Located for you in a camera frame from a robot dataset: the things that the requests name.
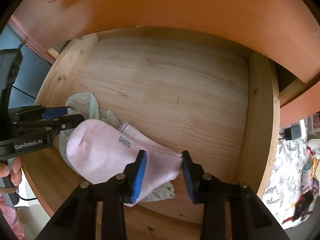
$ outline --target hand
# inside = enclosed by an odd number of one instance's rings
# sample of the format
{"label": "hand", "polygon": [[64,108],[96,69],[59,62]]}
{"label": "hand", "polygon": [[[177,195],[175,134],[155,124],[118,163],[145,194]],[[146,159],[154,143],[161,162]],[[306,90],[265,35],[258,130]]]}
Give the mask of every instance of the hand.
{"label": "hand", "polygon": [[[11,172],[11,181],[15,186],[22,182],[22,158],[18,156],[12,163],[13,172]],[[0,177],[6,177],[10,173],[9,166],[0,161]]]}

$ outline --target orange wooden panel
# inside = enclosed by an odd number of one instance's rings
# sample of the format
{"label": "orange wooden panel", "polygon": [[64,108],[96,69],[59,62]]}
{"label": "orange wooden panel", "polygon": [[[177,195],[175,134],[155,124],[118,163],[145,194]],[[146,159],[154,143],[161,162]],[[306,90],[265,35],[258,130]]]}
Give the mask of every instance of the orange wooden panel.
{"label": "orange wooden panel", "polygon": [[280,127],[295,123],[320,111],[320,81],[280,108]]}
{"label": "orange wooden panel", "polygon": [[303,82],[320,70],[320,27],[302,0],[24,0],[14,17],[47,49],[102,30],[163,26],[243,44]]}

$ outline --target pink clothing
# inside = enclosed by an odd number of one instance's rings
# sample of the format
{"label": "pink clothing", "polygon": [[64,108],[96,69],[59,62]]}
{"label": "pink clothing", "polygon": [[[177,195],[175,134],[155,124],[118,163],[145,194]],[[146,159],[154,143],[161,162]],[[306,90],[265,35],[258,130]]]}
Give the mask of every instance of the pink clothing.
{"label": "pink clothing", "polygon": [[135,161],[139,150],[145,150],[147,166],[137,203],[177,177],[182,155],[147,138],[129,123],[120,130],[96,119],[82,122],[70,136],[67,157],[81,176],[97,184],[123,172],[127,164]]}
{"label": "pink clothing", "polygon": [[0,193],[0,212],[19,240],[24,239],[24,229],[13,207],[7,207]]}

